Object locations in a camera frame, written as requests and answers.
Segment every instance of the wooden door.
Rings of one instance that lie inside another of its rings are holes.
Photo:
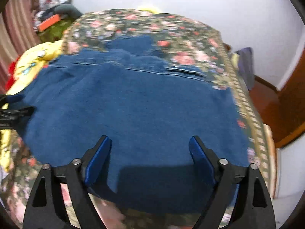
[[[276,143],[277,147],[282,147],[305,131],[305,50],[278,96],[287,131],[287,135],[283,135],[283,139]]]

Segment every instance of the floral bedspread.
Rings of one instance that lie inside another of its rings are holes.
[[[256,163],[270,182],[270,163],[263,124],[247,90],[242,86],[224,49],[220,33],[199,21],[172,14],[152,14],[133,9],[116,9],[86,14],[64,34],[63,52],[77,54],[83,47],[106,51],[104,42],[121,35],[149,34],[164,52],[173,69],[194,71],[204,76],[215,89],[231,89],[241,114],[239,126],[249,137],[249,163]],[[0,196],[12,219],[21,228],[33,183],[41,168],[16,132],[11,137],[10,172],[2,180]],[[66,185],[62,185],[66,209],[73,225],[78,222]],[[192,228],[199,214],[155,215],[131,209],[119,210],[115,204],[91,196],[107,228]],[[220,226],[228,223],[232,207],[227,208]]]

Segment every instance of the striped curtain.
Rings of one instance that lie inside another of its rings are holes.
[[[40,43],[33,31],[33,18],[39,0],[9,0],[0,14],[0,93],[5,93],[11,62]]]

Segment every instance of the metal pin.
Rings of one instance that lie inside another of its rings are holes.
[[[79,158],[73,159],[72,164],[78,165],[80,164],[81,160]]]
[[[50,168],[50,165],[49,165],[49,164],[44,164],[44,165],[42,166],[42,168],[43,168],[43,169],[48,169],[48,168]]]
[[[251,169],[257,169],[257,165],[256,164],[250,164]]]
[[[226,160],[225,158],[219,159],[219,162],[220,162],[222,165],[227,165],[227,164],[229,163],[229,161]]]

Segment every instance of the yellow cloth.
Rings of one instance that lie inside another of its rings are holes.
[[[27,87],[31,81],[34,80],[39,71],[44,65],[54,58],[62,54],[62,40],[54,43],[43,43],[28,49],[19,59],[14,71],[14,78],[16,82],[6,93],[7,95],[14,95]],[[1,130],[0,142],[0,165],[6,172],[10,165],[10,135],[11,130]]]
[[[232,62],[233,67],[236,70],[239,70],[239,68],[238,68],[238,60],[239,60],[239,55],[237,53],[232,54],[231,62]]]
[[[155,6],[148,5],[148,6],[139,6],[137,10],[142,10],[142,11],[148,11],[153,14],[160,14],[162,13],[160,9],[156,8]]]

